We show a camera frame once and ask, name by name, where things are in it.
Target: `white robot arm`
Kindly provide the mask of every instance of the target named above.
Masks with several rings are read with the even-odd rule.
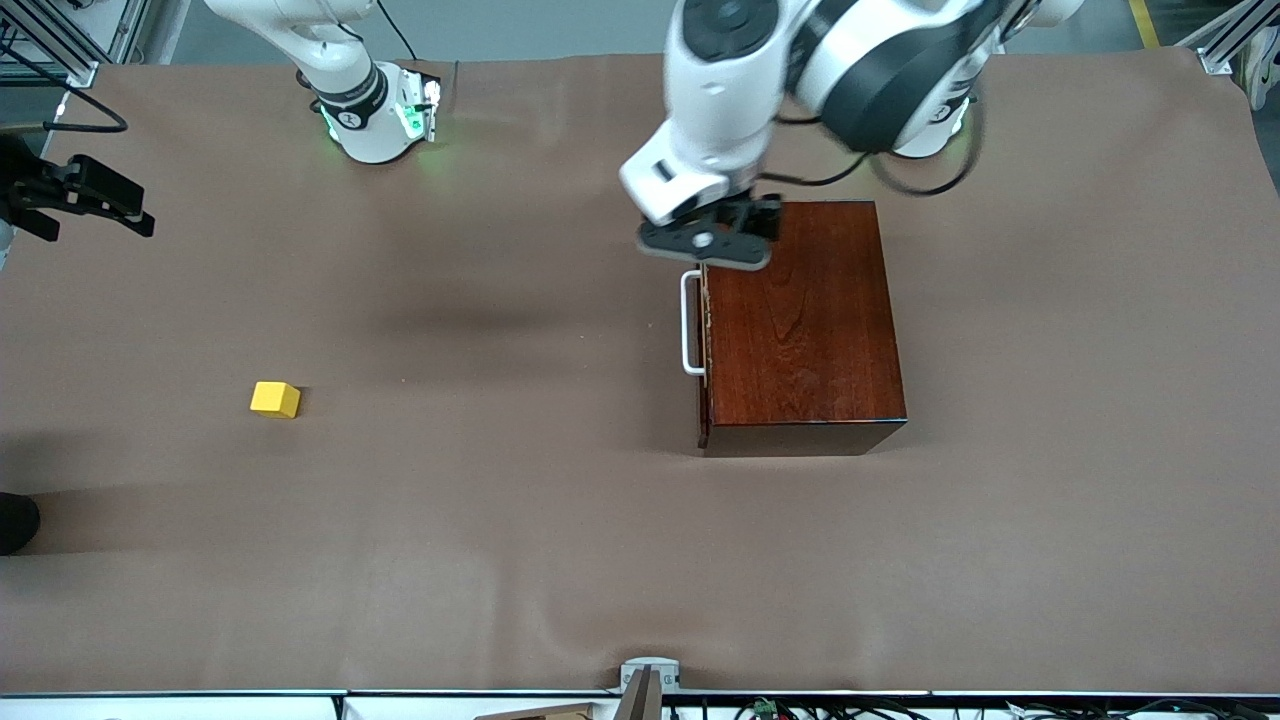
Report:
[[[346,24],[375,0],[205,0],[289,56],[320,99],[329,135],[361,163],[387,163],[435,137],[439,78],[375,63]]]
[[[764,266],[781,202],[750,191],[783,92],[851,151],[933,154],[959,129],[1002,28],[1038,4],[681,0],[667,37],[667,122],[620,172],[645,215],[641,251]]]

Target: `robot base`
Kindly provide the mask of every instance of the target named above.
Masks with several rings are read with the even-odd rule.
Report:
[[[370,115],[367,124],[352,129],[334,119],[328,110],[321,115],[329,124],[329,137],[360,163],[389,163],[403,155],[419,141],[435,140],[435,110],[440,104],[440,81],[393,63],[376,63],[387,77],[388,94],[383,105]]]
[[[966,99],[951,118],[941,123],[929,123],[920,135],[913,137],[906,145],[895,147],[893,154],[916,160],[937,155],[960,132],[960,128],[964,127],[964,117],[968,109],[969,100]]]

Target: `black cable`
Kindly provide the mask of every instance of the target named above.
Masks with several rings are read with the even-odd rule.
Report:
[[[822,720],[822,716],[820,716],[820,715],[818,715],[818,712],[819,712],[819,708],[817,708],[817,707],[813,707],[812,705],[809,705],[809,703],[806,703],[806,702],[801,702],[801,701],[799,701],[799,700],[797,700],[797,701],[795,701],[795,702],[792,702],[791,705],[795,705],[795,706],[796,706],[796,707],[799,707],[800,710],[804,710],[805,712],[808,712],[808,714],[809,714],[809,716],[810,716],[810,717],[813,717],[813,720]],[[835,717],[836,717],[836,714],[828,710],[828,711],[827,711],[827,716],[828,716],[829,719],[835,719]]]
[[[786,720],[800,720],[800,716],[797,716],[797,715],[796,715],[796,714],[795,714],[795,712],[794,712],[794,711],[792,711],[792,710],[791,710],[791,708],[790,708],[790,707],[788,707],[788,706],[787,706],[787,705],[786,705],[785,702],[782,702],[781,700],[776,700],[776,701],[773,701],[773,707],[777,707],[777,708],[778,708],[778,716],[781,716],[781,717],[785,717]]]
[[[421,58],[417,56],[417,53],[413,51],[413,46],[408,44],[408,38],[404,37],[403,32],[401,32],[399,26],[392,19],[392,14],[387,12],[387,6],[383,5],[383,0],[378,0],[378,9],[383,12],[383,17],[387,18],[387,23],[392,26],[392,29],[394,29],[396,35],[399,36],[401,42],[404,44],[404,49],[408,50],[408,56],[413,60],[421,60]]]
[[[302,69],[301,68],[298,68],[298,70],[293,73],[293,79],[298,81],[298,85],[301,85],[302,87],[305,87],[305,88],[315,92],[315,88],[311,87],[311,81],[307,79],[307,76],[302,74]],[[320,97],[319,96],[316,96],[316,97],[314,97],[311,100],[311,105],[308,105],[308,109],[312,113],[319,113],[320,111]]]
[[[936,187],[914,187],[893,177],[879,161],[872,161],[872,172],[876,173],[876,177],[879,178],[882,183],[887,184],[892,190],[896,190],[897,192],[901,192],[902,195],[910,195],[913,197],[934,197],[954,190],[957,184],[963,183],[978,165],[978,158],[982,156],[982,147],[987,135],[986,109],[980,108],[980,102],[970,102],[969,106],[974,108],[974,111],[972,113],[973,124],[969,128],[969,147],[965,151],[964,163],[960,165],[960,170],[956,172],[954,178]]]
[[[45,79],[47,79],[49,82],[52,82],[52,83],[58,85],[59,87],[61,87],[67,92],[70,92],[72,95],[74,95],[76,97],[79,97],[81,100],[88,102],[95,109],[97,109],[100,113],[102,113],[108,118],[111,118],[111,120],[115,122],[114,126],[86,126],[86,124],[78,124],[78,123],[51,123],[51,122],[40,123],[41,127],[44,127],[46,131],[59,129],[59,131],[63,131],[63,132],[114,133],[114,132],[124,132],[124,131],[129,129],[129,123],[125,122],[124,118],[122,118],[119,113],[116,113],[115,110],[113,110],[113,109],[108,108],[106,105],[99,102],[97,100],[95,100],[93,97],[91,97],[83,90],[81,90],[78,87],[73,87],[65,79],[59,78],[59,77],[54,76],[52,73],[50,73],[49,70],[46,70],[45,68],[41,68],[36,63],[32,63],[31,60],[28,60],[27,58],[24,58],[20,53],[18,53],[17,50],[14,50],[12,45],[13,44],[10,44],[9,46],[5,46],[5,47],[0,47],[0,55],[9,55],[14,60],[18,60],[18,63],[20,63],[28,70],[36,73],[37,76],[40,76],[40,77],[42,77]]]
[[[1208,714],[1208,715],[1213,715],[1219,720],[1229,720],[1229,717],[1230,717],[1226,712],[1222,712],[1221,710],[1217,710],[1216,707],[1210,707],[1208,705],[1203,705],[1203,703],[1194,702],[1194,701],[1188,701],[1188,700],[1180,700],[1180,698],[1176,698],[1176,697],[1166,697],[1166,698],[1157,700],[1155,702],[1148,702],[1147,705],[1139,707],[1138,710],[1130,710],[1129,712],[1117,712],[1115,715],[1110,715],[1108,717],[1111,717],[1114,720],[1126,720],[1128,717],[1133,717],[1134,715],[1137,715],[1139,712],[1151,712],[1152,710],[1155,710],[1155,708],[1157,708],[1157,707],[1160,707],[1162,705],[1172,705],[1172,706],[1175,706],[1174,707],[1174,712],[1187,712],[1183,708],[1184,707],[1189,707],[1189,708],[1193,708],[1193,710],[1196,710],[1198,712],[1204,712],[1204,714]]]
[[[1024,711],[1037,711],[1041,715],[1030,715],[1029,712],[1023,714],[1023,720],[1084,720],[1088,717],[1087,714],[1074,710],[1064,710],[1061,707],[1055,707],[1052,705],[1044,705],[1042,702],[1029,702],[1023,706]]]
[[[1012,38],[1015,35],[1018,35],[1019,32],[1021,32],[1023,28],[1027,27],[1027,20],[1029,20],[1030,18],[1024,17],[1024,15],[1027,15],[1028,10],[1032,9],[1032,3],[1034,3],[1034,1],[1036,0],[1023,0],[1023,6],[1018,8],[1016,13],[1014,13],[1011,15],[1007,15],[1011,19],[1010,19],[1009,24],[1005,26],[1005,28],[1000,31],[1000,44],[1001,45],[1009,42],[1010,38]]]
[[[876,710],[874,707],[855,707],[854,710],[856,712],[854,712],[852,715],[850,715],[850,717],[858,717],[859,715],[861,715],[861,714],[865,712],[868,715],[874,715],[874,716],[879,717],[881,720],[897,720],[897,717],[893,717],[892,715],[890,715],[887,712],[882,712],[879,710]],[[924,717],[923,715],[919,715],[918,712],[910,712],[910,711],[908,711],[908,715]]]
[[[786,183],[786,184],[796,184],[796,186],[800,186],[800,187],[823,187],[823,186],[828,186],[828,184],[835,184],[835,183],[837,183],[837,182],[847,178],[849,176],[854,174],[854,170],[856,170],[858,168],[860,168],[861,164],[865,163],[867,159],[870,158],[870,156],[872,156],[870,152],[863,152],[861,155],[858,156],[856,160],[854,160],[852,165],[849,165],[847,168],[845,168],[844,170],[841,170],[841,172],[831,176],[829,178],[822,178],[822,179],[812,181],[812,179],[799,178],[796,176],[786,176],[786,174],[780,174],[780,173],[760,173],[760,179],[769,179],[769,181],[773,181],[773,182],[781,182],[781,183]]]
[[[1059,719],[1062,720],[1106,720],[1110,715],[1106,710],[1100,708],[1096,705],[1082,703],[1083,710],[1064,710],[1061,707],[1055,707],[1052,705],[1044,705],[1039,702],[1032,702],[1023,707],[1023,710],[1036,710],[1041,712],[1047,712],[1046,719]]]
[[[347,33],[348,37],[358,40],[360,42],[365,41],[365,37],[362,35],[360,35],[358,32],[356,32],[356,31],[351,29],[349,27],[347,27],[347,23],[338,23],[338,29],[340,29],[342,32]]]
[[[919,712],[916,712],[916,711],[906,707],[905,705],[902,705],[901,702],[897,702],[897,701],[884,700],[884,698],[874,698],[874,697],[867,697],[867,698],[863,698],[863,701],[864,702],[869,702],[873,706],[878,706],[878,707],[890,710],[892,712],[900,712],[902,715],[906,715],[908,717],[911,717],[913,720],[929,720],[928,716],[922,715],[922,714],[919,714]]]
[[[822,118],[783,118],[778,115],[773,118],[773,122],[780,126],[815,126],[822,122]]]

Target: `yellow floor line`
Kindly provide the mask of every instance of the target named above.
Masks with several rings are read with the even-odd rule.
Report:
[[[1148,49],[1160,47],[1160,36],[1156,35],[1156,26],[1151,22],[1151,10],[1147,9],[1147,0],[1129,0],[1129,12],[1133,13],[1133,22],[1138,24],[1142,46]]]

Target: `gray floor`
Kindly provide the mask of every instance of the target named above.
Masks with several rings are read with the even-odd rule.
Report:
[[[659,53],[676,0],[384,0],[417,53],[434,60],[527,60],[611,53]],[[1148,0],[1162,45],[1210,20],[1228,0]],[[215,15],[202,0],[156,0],[143,50],[179,64],[261,64],[285,59],[266,41]],[[378,58],[406,51],[379,13],[352,23]],[[1129,3],[1087,0],[1066,23],[1028,29],[1011,53],[1138,50]],[[46,118],[58,94],[0,88],[0,122]],[[1258,142],[1280,183],[1280,108],[1257,114]]]

